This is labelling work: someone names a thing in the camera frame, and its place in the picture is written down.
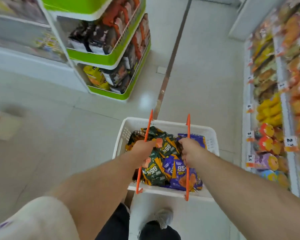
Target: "person's right arm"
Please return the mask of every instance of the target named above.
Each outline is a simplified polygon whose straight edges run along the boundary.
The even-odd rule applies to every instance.
[[[180,140],[183,160],[196,169],[216,203],[250,239],[300,239],[300,198],[277,183],[247,172],[202,148]]]

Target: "pant leg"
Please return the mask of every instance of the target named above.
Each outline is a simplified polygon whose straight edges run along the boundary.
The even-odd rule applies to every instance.
[[[128,240],[130,214],[120,203],[95,240]]]
[[[157,221],[150,221],[141,230],[139,240],[181,240],[181,238],[170,226],[161,229]]]

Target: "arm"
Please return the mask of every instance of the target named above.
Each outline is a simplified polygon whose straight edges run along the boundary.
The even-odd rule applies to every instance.
[[[96,238],[127,194],[135,169],[155,145],[155,141],[137,141],[132,151],[71,176],[49,193],[68,207],[81,240]]]
[[[278,184],[180,140],[182,158],[194,167],[216,203],[247,239],[300,239],[300,199]]]

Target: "orange handle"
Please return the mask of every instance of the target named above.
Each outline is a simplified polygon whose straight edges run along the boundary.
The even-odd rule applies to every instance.
[[[188,114],[188,119],[187,119],[186,125],[188,126],[188,138],[190,138],[190,114]],[[187,167],[187,175],[186,175],[187,181],[186,181],[186,186],[185,186],[186,191],[185,191],[185,196],[184,196],[185,201],[189,200],[189,174],[190,174],[189,168]]]
[[[145,142],[147,142],[147,140],[148,140],[148,134],[149,134],[149,129],[150,129],[150,125],[151,125],[151,121],[152,120],[153,120],[153,109],[151,110],[151,113],[150,113],[148,127],[147,127],[147,131],[146,131],[145,137],[144,137],[144,141]],[[139,171],[138,171],[138,178],[137,178],[137,181],[136,181],[136,194],[142,193],[142,191],[143,191],[143,188],[141,188],[139,190],[140,178],[141,178],[141,171],[142,171],[142,168],[140,167]]]

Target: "white sleeve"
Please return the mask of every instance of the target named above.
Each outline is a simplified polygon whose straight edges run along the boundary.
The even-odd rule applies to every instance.
[[[40,197],[26,204],[0,224],[0,240],[80,240],[68,208],[53,197]]]

